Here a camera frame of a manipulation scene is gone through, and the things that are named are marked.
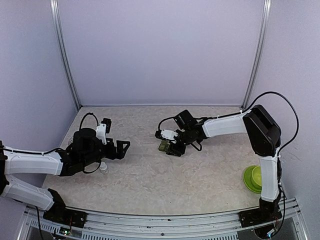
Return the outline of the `green weekly pill organizer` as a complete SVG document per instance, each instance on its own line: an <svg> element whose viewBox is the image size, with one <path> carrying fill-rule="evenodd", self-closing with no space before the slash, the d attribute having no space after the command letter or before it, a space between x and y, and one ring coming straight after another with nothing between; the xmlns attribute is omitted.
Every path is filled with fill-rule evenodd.
<svg viewBox="0 0 320 240"><path fill-rule="evenodd" d="M162 140L159 144L158 150L168 154L171 151L171 142L169 140Z"/></svg>

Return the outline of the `white pill bottle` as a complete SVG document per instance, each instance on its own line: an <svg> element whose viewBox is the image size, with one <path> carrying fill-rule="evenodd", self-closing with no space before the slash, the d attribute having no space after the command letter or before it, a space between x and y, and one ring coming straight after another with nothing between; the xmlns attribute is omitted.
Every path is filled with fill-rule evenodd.
<svg viewBox="0 0 320 240"><path fill-rule="evenodd" d="M108 166L107 166L107 164L104 162L104 161L102 161L101 162L101 164L100 164L100 166L99 166L99 170L100 170L100 172L102 173L102 174L107 174L108 173Z"/></svg>

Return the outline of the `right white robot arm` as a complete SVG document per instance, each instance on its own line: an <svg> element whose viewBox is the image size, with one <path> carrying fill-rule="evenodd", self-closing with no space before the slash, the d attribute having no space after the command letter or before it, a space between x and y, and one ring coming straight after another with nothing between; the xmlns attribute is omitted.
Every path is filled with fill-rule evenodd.
<svg viewBox="0 0 320 240"><path fill-rule="evenodd" d="M169 154L181 156L188 145L223 135L247 134L261 169L261 194L256 218L266 222L279 204L281 166L279 151L281 129L262 105L223 116L195 118L188 110L172 117L178 130L160 130L162 140L169 142Z"/></svg>

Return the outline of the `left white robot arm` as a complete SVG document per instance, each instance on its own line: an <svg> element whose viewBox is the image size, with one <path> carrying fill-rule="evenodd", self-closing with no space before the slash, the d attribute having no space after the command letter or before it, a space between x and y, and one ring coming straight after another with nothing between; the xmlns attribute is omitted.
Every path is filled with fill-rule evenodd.
<svg viewBox="0 0 320 240"><path fill-rule="evenodd" d="M42 209L63 223L70 218L59 193L43 189L15 177L16 174L46 174L69 177L87 174L85 168L103 159L121 160L130 146L129 141L113 141L106 137L106 130L82 128L73 134L72 143L66 148L48 152L22 151L0 147L0 195Z"/></svg>

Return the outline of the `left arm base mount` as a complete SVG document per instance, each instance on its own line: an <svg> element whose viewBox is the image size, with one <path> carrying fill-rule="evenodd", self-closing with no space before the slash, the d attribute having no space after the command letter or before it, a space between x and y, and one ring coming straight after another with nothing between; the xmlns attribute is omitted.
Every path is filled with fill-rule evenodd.
<svg viewBox="0 0 320 240"><path fill-rule="evenodd" d="M53 205L43 213L43 218L62 225L83 229L87 220L87 213L66 208L65 202L57 191L51 188L47 190L53 197Z"/></svg>

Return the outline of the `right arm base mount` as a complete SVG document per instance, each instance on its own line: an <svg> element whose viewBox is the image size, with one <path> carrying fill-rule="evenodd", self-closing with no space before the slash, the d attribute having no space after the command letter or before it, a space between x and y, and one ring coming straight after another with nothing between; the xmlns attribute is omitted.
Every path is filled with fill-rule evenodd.
<svg viewBox="0 0 320 240"><path fill-rule="evenodd" d="M280 200L280 195L274 201L266 201L260 198L259 207L240 211L238 216L241 227L245 228L271 222L275 219L281 219L282 213L279 207Z"/></svg>

